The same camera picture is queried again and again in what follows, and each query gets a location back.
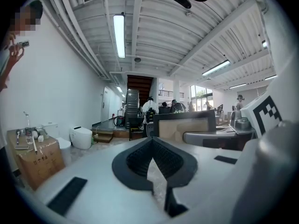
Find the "fluorescent light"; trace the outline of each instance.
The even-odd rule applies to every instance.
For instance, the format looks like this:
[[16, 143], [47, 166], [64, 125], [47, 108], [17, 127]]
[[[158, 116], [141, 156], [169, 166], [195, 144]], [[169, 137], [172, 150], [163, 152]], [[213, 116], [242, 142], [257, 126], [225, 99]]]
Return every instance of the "fluorescent light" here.
[[226, 60], [226, 61], [220, 63], [219, 65], [216, 65], [215, 67], [209, 69], [208, 71], [202, 73], [202, 75], [203, 75], [203, 76], [207, 76], [208, 74], [211, 74], [212, 72], [217, 71], [217, 70], [219, 70], [220, 68], [222, 68], [222, 67], [224, 67], [224, 66], [226, 66], [226, 65], [228, 65], [228, 64], [230, 64], [230, 62], [229, 62], [229, 60]]
[[245, 84], [235, 85], [235, 86], [230, 87], [230, 89], [237, 88], [237, 87], [240, 87], [240, 86], [243, 86], [243, 85], [247, 85], [247, 84], [245, 83]]
[[266, 41], [263, 41], [263, 47], [266, 48], [268, 46]]
[[115, 15], [113, 17], [114, 34], [117, 47], [118, 57], [126, 58], [125, 53], [125, 16]]
[[273, 78], [275, 78], [275, 77], [277, 77], [277, 75], [274, 75], [274, 76], [268, 77], [268, 78], [266, 78], [265, 80], [270, 80], [270, 79], [273, 79]]

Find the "doorway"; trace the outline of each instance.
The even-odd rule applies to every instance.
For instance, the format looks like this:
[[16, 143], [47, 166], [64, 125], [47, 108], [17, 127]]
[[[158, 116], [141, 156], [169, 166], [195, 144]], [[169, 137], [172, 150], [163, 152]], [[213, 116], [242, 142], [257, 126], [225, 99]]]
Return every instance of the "doorway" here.
[[103, 93], [101, 122], [109, 120], [110, 90], [105, 87]]

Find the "railing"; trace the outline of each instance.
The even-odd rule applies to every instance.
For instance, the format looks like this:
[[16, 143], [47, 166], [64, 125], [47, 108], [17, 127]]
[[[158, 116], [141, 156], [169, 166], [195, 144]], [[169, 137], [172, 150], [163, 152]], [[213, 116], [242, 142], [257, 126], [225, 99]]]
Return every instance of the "railing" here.
[[[159, 96], [167, 96], [167, 97], [173, 97], [173, 91], [162, 91], [159, 90]], [[180, 98], [184, 98], [184, 93], [179, 94]]]

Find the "toilet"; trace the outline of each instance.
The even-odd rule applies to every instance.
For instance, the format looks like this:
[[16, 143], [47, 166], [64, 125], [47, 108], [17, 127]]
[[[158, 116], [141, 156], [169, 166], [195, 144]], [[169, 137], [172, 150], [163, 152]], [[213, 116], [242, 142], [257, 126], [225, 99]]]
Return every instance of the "toilet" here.
[[71, 142], [73, 146], [80, 149], [89, 149], [92, 145], [93, 132], [81, 126], [75, 126], [70, 129]]
[[64, 164], [65, 166], [69, 166], [71, 164], [71, 142], [59, 137], [59, 128], [57, 123], [49, 122], [47, 124], [43, 124], [42, 127], [49, 136], [58, 140]]

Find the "window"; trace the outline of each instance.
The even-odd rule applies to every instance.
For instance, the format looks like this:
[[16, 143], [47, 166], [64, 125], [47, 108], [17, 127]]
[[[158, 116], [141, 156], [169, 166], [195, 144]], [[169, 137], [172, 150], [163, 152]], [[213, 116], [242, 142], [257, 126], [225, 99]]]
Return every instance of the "window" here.
[[213, 101], [213, 91], [205, 87], [200, 87], [198, 85], [190, 86], [191, 89], [191, 101], [195, 111], [207, 110], [206, 102], [209, 102], [209, 105], [214, 107]]
[[159, 90], [161, 90], [161, 91], [165, 90], [164, 83], [161, 83], [161, 82], [159, 83]]
[[195, 85], [191, 86], [191, 97], [195, 97]]
[[206, 94], [206, 88], [195, 86], [196, 88], [196, 96], [201, 97], [202, 95]]

